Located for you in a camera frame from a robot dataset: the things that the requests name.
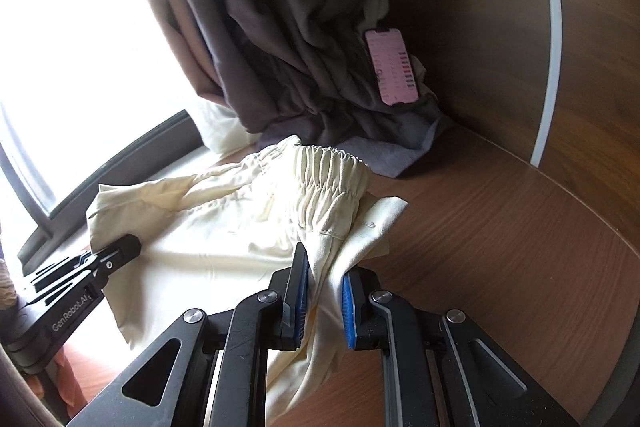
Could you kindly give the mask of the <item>cream white pants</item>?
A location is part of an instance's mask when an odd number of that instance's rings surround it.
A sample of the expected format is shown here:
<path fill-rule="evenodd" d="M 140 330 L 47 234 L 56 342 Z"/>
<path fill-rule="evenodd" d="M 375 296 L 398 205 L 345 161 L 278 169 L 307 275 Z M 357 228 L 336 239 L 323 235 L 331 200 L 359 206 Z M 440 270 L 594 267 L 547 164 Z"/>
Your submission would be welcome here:
<path fill-rule="evenodd" d="M 91 248 L 125 234 L 141 242 L 104 289 L 131 351 L 187 309 L 227 311 L 262 291 L 302 244 L 310 266 L 304 338 L 294 352 L 269 355 L 267 421 L 308 399 L 346 351 L 344 274 L 388 253 L 388 232 L 406 209 L 399 197 L 373 196 L 370 176 L 359 158 L 290 136 L 189 176 L 101 186 L 87 212 Z"/>

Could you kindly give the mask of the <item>white sheer curtain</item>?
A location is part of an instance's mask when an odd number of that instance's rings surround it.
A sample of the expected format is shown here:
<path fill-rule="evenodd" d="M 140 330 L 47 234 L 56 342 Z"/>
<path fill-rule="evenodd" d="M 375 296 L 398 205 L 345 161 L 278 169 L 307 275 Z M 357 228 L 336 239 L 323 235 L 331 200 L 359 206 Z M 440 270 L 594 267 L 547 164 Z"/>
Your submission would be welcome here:
<path fill-rule="evenodd" d="M 198 98 L 186 108 L 203 144 L 219 159 L 257 143 L 260 133 L 245 129 L 235 111 L 229 107 Z"/>

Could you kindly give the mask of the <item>pink screen smartphone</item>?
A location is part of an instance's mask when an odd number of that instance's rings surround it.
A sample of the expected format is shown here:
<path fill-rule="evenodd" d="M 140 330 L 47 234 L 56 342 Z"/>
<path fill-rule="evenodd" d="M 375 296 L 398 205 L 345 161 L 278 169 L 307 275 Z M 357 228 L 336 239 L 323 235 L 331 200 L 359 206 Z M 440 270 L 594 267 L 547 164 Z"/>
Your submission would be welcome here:
<path fill-rule="evenodd" d="M 388 106 L 418 101 L 416 77 L 401 32 L 396 28 L 371 29 L 364 38 L 382 101 Z"/>

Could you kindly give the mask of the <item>dark brown curtain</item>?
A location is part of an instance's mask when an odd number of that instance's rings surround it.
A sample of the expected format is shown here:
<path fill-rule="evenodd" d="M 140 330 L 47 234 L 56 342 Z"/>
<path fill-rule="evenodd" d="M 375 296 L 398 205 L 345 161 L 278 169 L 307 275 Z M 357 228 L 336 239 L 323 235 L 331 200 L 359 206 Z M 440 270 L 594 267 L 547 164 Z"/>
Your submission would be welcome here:
<path fill-rule="evenodd" d="M 433 147 L 434 95 L 386 104 L 364 35 L 388 0 L 148 0 L 195 93 L 262 145 L 295 134 L 396 178 Z"/>

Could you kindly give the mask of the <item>white trim strip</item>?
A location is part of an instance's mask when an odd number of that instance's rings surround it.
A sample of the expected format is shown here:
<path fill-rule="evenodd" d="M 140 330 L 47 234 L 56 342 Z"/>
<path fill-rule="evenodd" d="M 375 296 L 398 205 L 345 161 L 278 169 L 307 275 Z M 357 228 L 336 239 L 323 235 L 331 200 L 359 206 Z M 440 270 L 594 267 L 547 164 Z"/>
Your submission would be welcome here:
<path fill-rule="evenodd" d="M 556 100 L 560 87 L 563 52 L 562 0 L 548 0 L 549 5 L 549 56 L 547 82 L 544 88 L 544 103 L 538 124 L 536 139 L 529 164 L 539 168 L 548 144 L 553 122 Z"/>

